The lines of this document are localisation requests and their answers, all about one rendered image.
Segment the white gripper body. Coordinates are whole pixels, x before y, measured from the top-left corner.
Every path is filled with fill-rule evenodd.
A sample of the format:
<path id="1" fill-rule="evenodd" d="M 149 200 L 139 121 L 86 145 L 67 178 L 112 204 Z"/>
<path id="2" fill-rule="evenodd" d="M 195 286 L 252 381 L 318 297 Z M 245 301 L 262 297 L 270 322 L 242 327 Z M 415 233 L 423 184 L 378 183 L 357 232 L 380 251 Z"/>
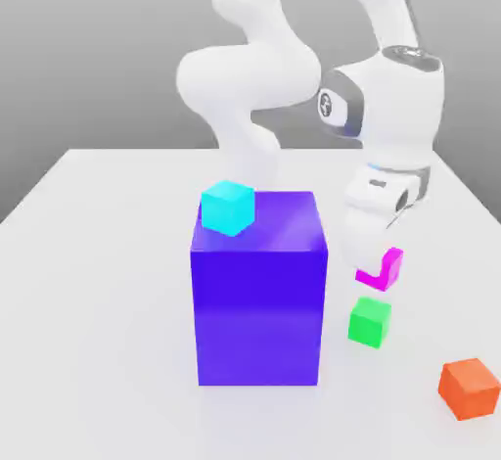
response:
<path id="1" fill-rule="evenodd" d="M 383 256 L 394 247 L 392 227 L 410 207 L 378 213 L 344 201 L 340 247 L 345 261 L 355 269 L 380 269 Z"/>

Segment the small magenta cube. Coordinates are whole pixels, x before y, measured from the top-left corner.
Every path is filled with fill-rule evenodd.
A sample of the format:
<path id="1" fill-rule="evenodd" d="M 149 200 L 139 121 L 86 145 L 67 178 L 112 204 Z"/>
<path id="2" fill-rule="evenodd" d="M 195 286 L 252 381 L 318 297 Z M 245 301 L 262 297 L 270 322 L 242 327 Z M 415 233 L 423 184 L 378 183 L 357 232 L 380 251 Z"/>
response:
<path id="1" fill-rule="evenodd" d="M 373 276 L 358 269 L 355 280 L 375 290 L 385 292 L 398 279 L 404 252 L 402 249 L 391 248 L 382 258 L 381 271 L 378 276 Z"/>

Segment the small green cube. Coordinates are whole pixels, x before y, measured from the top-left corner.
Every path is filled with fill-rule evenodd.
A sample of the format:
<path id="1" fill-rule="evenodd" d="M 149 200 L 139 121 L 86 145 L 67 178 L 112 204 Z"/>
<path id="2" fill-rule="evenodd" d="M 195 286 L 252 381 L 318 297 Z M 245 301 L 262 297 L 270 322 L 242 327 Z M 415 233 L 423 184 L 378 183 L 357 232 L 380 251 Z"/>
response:
<path id="1" fill-rule="evenodd" d="M 360 297 L 350 312 L 347 336 L 351 341 L 380 348 L 387 336 L 390 318 L 389 303 Z"/>

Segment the small cyan cube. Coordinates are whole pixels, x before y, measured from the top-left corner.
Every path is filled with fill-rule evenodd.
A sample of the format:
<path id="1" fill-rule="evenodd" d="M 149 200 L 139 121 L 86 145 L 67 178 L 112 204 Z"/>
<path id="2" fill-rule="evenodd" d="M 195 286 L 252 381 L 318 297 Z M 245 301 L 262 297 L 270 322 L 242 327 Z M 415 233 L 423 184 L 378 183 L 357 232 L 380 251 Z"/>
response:
<path id="1" fill-rule="evenodd" d="M 254 223 L 252 187 L 223 180 L 202 192 L 201 221 L 206 229 L 235 237 Z"/>

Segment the small orange cube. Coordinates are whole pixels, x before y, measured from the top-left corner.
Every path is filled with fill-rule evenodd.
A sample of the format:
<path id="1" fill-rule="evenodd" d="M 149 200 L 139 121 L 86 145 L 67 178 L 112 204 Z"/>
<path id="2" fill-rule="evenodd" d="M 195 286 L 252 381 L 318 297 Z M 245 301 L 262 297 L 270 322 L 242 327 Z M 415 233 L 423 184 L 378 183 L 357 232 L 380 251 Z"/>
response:
<path id="1" fill-rule="evenodd" d="M 438 394 L 458 421 L 492 415 L 501 382 L 478 359 L 469 358 L 442 366 Z"/>

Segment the large blue box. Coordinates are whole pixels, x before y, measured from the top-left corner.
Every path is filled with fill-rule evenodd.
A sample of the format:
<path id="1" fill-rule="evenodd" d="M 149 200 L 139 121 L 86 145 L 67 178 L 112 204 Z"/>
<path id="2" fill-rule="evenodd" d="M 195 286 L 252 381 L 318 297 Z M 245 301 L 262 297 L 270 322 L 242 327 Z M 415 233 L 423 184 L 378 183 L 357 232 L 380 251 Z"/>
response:
<path id="1" fill-rule="evenodd" d="M 259 192 L 236 237 L 194 227 L 190 249 L 202 386 L 318 382 L 329 251 L 310 192 Z"/>

